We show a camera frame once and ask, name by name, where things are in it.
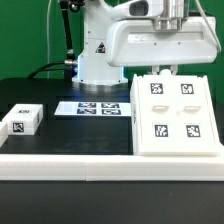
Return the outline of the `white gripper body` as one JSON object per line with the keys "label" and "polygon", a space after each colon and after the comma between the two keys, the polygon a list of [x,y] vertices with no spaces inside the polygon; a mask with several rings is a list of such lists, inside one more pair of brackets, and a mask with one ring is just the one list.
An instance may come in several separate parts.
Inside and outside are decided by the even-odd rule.
{"label": "white gripper body", "polygon": [[111,66],[137,67],[211,63],[217,47],[202,17],[189,17],[178,31],[156,31],[151,20],[112,24],[106,37]]}

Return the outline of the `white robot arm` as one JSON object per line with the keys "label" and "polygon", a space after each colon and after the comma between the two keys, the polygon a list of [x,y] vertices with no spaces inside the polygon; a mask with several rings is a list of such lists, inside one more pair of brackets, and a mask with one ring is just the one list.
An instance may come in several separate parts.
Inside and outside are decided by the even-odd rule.
{"label": "white robot arm", "polygon": [[84,0],[84,49],[77,80],[87,85],[125,83],[125,67],[211,63],[221,51],[216,19],[189,14],[189,0],[129,0],[111,6]]}

